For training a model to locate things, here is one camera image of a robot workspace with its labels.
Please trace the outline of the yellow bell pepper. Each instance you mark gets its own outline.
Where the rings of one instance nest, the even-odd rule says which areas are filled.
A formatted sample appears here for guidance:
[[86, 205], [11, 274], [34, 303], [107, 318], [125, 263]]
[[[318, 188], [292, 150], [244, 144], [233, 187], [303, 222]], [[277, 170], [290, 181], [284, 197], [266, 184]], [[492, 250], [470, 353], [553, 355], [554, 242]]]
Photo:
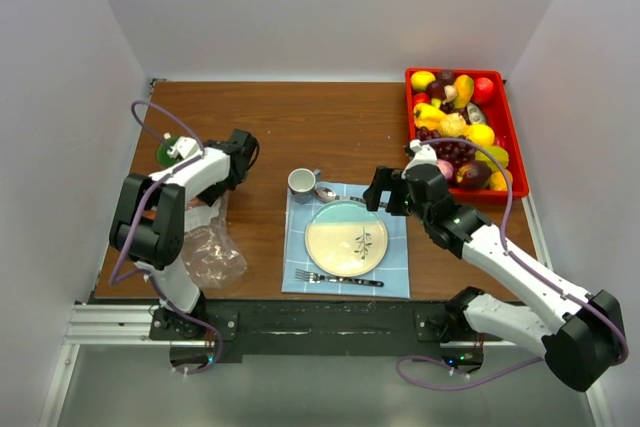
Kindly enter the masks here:
[[416, 128], [436, 130], [446, 114], [437, 107], [427, 103], [418, 103], [413, 107], [413, 119]]

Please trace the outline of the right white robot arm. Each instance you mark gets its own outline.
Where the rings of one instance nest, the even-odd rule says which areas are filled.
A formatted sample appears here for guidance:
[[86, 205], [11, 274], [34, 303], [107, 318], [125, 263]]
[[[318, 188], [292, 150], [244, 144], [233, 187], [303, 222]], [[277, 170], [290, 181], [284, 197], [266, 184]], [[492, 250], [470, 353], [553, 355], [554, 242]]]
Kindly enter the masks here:
[[368, 210], [384, 205], [393, 216], [412, 216], [430, 240], [496, 279], [520, 300], [511, 305], [467, 288], [448, 304], [448, 333], [495, 336], [533, 354], [566, 386], [587, 391], [609, 368], [624, 363], [629, 346], [619, 301], [576, 286], [511, 243], [499, 226], [455, 201], [439, 168], [418, 163], [405, 169], [379, 166], [364, 192]]

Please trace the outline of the clear zip top bag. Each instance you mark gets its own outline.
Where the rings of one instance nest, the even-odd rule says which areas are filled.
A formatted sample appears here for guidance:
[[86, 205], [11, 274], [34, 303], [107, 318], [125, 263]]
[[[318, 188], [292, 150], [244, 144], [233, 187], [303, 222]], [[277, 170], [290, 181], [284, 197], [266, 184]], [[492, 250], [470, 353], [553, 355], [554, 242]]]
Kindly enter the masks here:
[[181, 258], [201, 290], [224, 289], [243, 276], [248, 264], [227, 230], [229, 194], [212, 206], [193, 199], [185, 210]]

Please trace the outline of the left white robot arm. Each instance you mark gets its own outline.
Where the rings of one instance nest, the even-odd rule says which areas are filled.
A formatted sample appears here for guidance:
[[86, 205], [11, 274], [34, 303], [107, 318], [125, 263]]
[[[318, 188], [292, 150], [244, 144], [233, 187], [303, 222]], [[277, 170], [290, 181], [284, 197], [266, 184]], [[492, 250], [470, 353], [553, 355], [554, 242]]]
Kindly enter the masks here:
[[109, 233], [119, 252], [109, 284], [143, 274], [175, 312], [171, 325], [185, 339], [200, 337], [207, 327], [207, 315], [196, 308], [201, 291], [181, 259], [187, 204], [197, 198], [213, 206], [235, 190], [259, 151], [256, 137], [235, 129], [226, 141], [197, 142], [171, 167], [123, 181]]

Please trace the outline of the dark red mango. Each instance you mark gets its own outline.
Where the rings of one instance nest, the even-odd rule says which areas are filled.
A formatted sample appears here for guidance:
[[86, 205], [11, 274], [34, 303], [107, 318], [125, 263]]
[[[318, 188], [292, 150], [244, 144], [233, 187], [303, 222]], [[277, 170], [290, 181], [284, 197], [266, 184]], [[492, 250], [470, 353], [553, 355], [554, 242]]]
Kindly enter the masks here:
[[487, 187], [493, 171], [483, 161], [473, 160], [462, 164], [455, 173], [455, 182], [460, 189], [482, 190]]

